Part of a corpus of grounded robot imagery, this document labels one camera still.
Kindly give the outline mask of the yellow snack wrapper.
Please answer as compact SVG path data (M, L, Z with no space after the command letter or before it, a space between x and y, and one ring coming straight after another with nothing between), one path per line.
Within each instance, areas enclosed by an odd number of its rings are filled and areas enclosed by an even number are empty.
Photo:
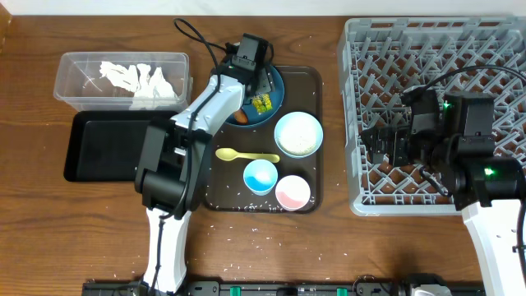
M258 114L263 114L273 109L269 94L256 95L252 98L251 104Z

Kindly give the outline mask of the dark blue plate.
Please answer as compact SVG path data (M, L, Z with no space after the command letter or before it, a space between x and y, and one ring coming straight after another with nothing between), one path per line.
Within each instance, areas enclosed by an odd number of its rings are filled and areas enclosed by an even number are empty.
M270 119L281 107L284 100L284 82L275 66L271 67L271 92L269 93L273 109L267 113L258 114L252 104L243 105L241 109L244 110L248 117L248 124L240 125L234 120L233 114L227 119L227 123L239 127L255 127Z

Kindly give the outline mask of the orange carrot piece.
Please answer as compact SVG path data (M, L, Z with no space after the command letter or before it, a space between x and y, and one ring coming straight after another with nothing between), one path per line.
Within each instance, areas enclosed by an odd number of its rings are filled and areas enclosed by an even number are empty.
M234 120L237 124L246 125L248 124L248 117L243 109L239 109L233 113Z

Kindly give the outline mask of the light blue bowl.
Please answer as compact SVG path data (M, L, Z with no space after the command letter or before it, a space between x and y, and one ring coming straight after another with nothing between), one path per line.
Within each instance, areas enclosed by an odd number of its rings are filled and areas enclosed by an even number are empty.
M274 138L285 155L301 159L314 155L321 148L324 132L313 115L297 111L285 114L276 123Z

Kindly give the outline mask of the blue cup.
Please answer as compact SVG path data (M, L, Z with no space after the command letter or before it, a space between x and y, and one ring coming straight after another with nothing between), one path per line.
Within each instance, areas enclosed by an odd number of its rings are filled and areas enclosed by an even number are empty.
M278 170L269 160L253 160L243 170L246 187L257 196L271 192L278 181Z

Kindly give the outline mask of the pink cup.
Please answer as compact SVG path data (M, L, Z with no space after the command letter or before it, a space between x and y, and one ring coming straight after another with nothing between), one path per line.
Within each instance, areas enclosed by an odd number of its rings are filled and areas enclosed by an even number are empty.
M288 211L303 208L311 199L311 189L304 178L289 175L281 178L275 187L278 203Z

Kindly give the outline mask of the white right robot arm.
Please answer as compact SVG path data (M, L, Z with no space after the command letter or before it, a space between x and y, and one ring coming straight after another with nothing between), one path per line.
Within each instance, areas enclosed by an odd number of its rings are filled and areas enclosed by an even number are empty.
M488 295L525 293L525 173L513 157L494 154L494 99L456 91L440 103L423 87L403 94L405 126L371 127L360 135L372 162L419 164L421 177L454 201L473 241Z

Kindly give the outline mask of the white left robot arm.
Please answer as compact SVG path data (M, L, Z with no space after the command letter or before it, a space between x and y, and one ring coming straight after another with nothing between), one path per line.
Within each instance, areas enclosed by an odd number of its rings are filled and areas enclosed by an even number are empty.
M259 94L261 81L269 75L267 61L228 55L189 107L147 127L135 178L150 223L141 295L179 291L187 273L188 225L210 166L210 142L234 112Z

